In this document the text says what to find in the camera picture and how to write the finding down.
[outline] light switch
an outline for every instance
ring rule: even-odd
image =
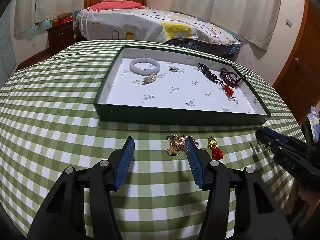
[[[288,25],[290,28],[291,28],[291,26],[292,26],[292,22],[289,21],[288,19],[286,20],[285,24]]]

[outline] tablecloth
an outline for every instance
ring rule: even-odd
[[[277,92],[254,71],[219,57],[143,41],[83,41],[13,74],[0,90],[0,202],[26,235],[39,206],[68,166],[92,167],[121,148],[128,136],[135,153],[125,185],[112,194],[124,239],[197,239],[208,198],[195,185],[184,153],[170,157],[166,137],[193,136],[207,149],[212,135],[233,169],[251,166],[284,205],[293,178],[255,140],[260,126],[196,127],[101,122],[93,102],[103,77],[123,45],[153,46],[234,64],[258,92],[272,117],[264,124],[304,139]],[[85,191],[85,221],[90,221]],[[227,237],[233,235],[235,191],[230,191]]]

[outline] silver screw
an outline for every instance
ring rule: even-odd
[[[219,164],[220,164],[220,163],[219,163],[218,161],[216,161],[216,160],[210,161],[210,165],[213,166],[213,167],[218,167]]]
[[[109,162],[107,160],[103,160],[100,162],[101,167],[107,167],[109,165]]]
[[[70,174],[70,173],[73,172],[73,168],[72,167],[68,167],[68,168],[66,168],[65,172],[66,172],[66,174]]]
[[[252,173],[254,173],[254,168],[246,167],[246,168],[245,168],[245,171],[246,171],[247,173],[252,174]]]

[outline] bangle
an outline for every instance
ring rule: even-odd
[[[150,64],[154,65],[155,67],[151,68],[151,69],[142,69],[142,68],[138,68],[134,65],[137,63],[150,63]],[[158,73],[160,71],[160,64],[159,64],[159,62],[157,62],[154,59],[147,58],[147,57],[139,57],[139,58],[136,58],[130,62],[130,70],[137,75],[148,76],[153,73]]]

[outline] blue patterned cloth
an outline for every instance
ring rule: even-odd
[[[224,46],[218,44],[207,44],[202,41],[196,40],[170,40],[165,44],[170,44],[178,47],[183,47],[187,49],[194,49],[197,51],[209,53],[215,56],[226,56],[230,57],[232,54],[240,50],[239,44],[233,44],[231,46]]]
[[[313,106],[310,108],[310,112],[308,119],[312,130],[313,141],[318,143],[320,140],[320,112],[317,112]]]

